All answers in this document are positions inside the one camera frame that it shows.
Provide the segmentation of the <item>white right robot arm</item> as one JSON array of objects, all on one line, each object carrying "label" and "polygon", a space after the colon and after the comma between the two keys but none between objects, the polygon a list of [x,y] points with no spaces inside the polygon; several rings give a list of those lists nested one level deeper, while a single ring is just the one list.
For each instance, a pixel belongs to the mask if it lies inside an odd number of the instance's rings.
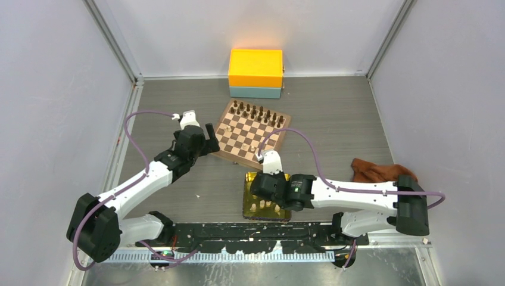
[{"label": "white right robot arm", "polygon": [[250,192],[291,211],[337,207],[351,209],[337,216],[332,240],[344,245],[368,232],[394,228],[412,236],[429,234],[425,192],[413,178],[401,175],[395,182],[358,183],[324,181],[313,175],[259,172]]}]

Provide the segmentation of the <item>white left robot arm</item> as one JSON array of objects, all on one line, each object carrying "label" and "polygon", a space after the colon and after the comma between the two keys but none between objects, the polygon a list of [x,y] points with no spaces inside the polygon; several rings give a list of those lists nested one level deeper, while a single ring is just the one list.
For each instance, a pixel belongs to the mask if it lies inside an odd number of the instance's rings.
[{"label": "white left robot arm", "polygon": [[213,125],[187,125],[174,132],[173,145],[148,167],[99,196],[82,195],[74,208],[67,239],[94,262],[107,260],[119,247],[145,242],[165,246],[174,237],[173,221],[158,211],[126,219],[138,204],[188,173],[197,159],[219,151]]}]

